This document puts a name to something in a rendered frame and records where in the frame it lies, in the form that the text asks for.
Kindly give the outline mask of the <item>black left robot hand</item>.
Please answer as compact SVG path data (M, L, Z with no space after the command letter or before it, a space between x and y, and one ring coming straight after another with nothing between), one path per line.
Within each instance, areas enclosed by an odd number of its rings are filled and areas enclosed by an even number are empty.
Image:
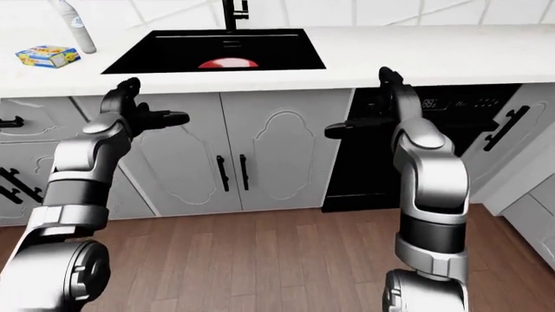
M190 116L181 111L151 111L146 102L139 105L135 97L140 92L140 80L131 77L120 82L102 98L100 113L119 114L127 124L129 137L138 137L145 131L179 127L190 121Z

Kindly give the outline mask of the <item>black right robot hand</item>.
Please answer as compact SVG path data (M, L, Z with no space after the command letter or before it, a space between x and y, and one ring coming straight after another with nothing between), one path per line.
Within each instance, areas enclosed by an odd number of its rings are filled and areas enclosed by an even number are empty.
M327 126L325 137L343 140L353 135L393 129L402 121L421 117L417 93L411 85L403 83L398 72L380 67L378 78L378 88L355 91L347 120Z

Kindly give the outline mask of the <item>black sink basin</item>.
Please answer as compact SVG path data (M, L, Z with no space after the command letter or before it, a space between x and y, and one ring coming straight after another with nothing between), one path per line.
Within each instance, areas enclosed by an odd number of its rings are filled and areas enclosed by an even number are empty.
M237 57L258 68L199 69L212 59ZM326 69L303 29L153 30L110 64L104 75Z

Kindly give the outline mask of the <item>black sink faucet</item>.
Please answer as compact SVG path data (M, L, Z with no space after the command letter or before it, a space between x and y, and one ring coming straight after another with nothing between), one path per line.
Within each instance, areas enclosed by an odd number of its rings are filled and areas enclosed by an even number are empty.
M222 0L227 33L233 33L237 30L237 20L248 20L250 17L248 0L240 0L240 2L241 9L236 10L235 0Z

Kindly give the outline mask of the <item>black dishwasher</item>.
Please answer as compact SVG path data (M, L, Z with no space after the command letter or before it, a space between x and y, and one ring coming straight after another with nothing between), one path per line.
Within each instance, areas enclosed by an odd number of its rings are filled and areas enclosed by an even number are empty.
M417 87L425 119L432 121L462 156L482 134L500 126L495 116L519 90L518 84ZM346 121L325 132L340 140L323 212L394 209L400 174L391 140L396 114L379 88L358 88Z

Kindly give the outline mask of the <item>grey cabinet door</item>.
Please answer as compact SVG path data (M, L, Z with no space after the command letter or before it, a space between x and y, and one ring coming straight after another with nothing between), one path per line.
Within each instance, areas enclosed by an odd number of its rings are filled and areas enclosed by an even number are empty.
M153 111L181 111L180 127L149 130L135 138L120 166L156 215L238 212L240 198L219 95L141 94ZM225 192L216 157L225 158Z
M352 93L349 88L221 93L244 210L322 206L339 145L324 129L346 119ZM240 154L247 158L248 191Z

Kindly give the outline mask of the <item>yellow blue sponge pack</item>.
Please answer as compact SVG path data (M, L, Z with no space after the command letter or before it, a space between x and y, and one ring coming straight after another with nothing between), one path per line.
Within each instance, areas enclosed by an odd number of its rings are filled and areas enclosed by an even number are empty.
M22 64L31 67L60 68L81 59L78 51L72 48L42 45L16 52Z

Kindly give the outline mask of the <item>white plastic bottle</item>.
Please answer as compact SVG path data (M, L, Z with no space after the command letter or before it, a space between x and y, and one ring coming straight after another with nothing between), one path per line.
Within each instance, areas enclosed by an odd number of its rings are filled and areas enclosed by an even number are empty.
M56 8L82 52L94 54L97 48L76 9L66 0L56 0Z

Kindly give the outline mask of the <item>red bowl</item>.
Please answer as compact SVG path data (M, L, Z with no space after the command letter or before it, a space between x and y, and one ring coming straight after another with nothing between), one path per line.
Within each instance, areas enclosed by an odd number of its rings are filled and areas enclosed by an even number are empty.
M203 62L198 66L199 69L215 69L215 68L258 68L259 65L249 59L226 57L219 59L212 59Z

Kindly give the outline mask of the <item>grey drawer cabinet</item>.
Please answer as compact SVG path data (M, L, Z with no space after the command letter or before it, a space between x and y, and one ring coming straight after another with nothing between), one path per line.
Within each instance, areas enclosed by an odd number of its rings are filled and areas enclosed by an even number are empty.
M74 137L100 112L100 96L51 98L2 98L0 120L23 119L22 127L0 128L0 167L16 169L14 178L31 191L44 192L60 140ZM154 216L121 167L114 173L108 198L110 219L150 218ZM16 196L21 204L0 194L0 227L26 225L33 208L40 205L27 194Z

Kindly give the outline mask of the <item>grey corner cabinet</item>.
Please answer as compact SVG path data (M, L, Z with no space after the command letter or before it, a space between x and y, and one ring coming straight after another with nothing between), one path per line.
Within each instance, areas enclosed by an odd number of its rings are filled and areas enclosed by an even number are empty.
M490 151L485 138L496 134L509 120L508 111L530 110ZM555 82L522 85L493 117L494 132L481 134L462 156L471 180L470 202L500 215L509 205L555 171Z

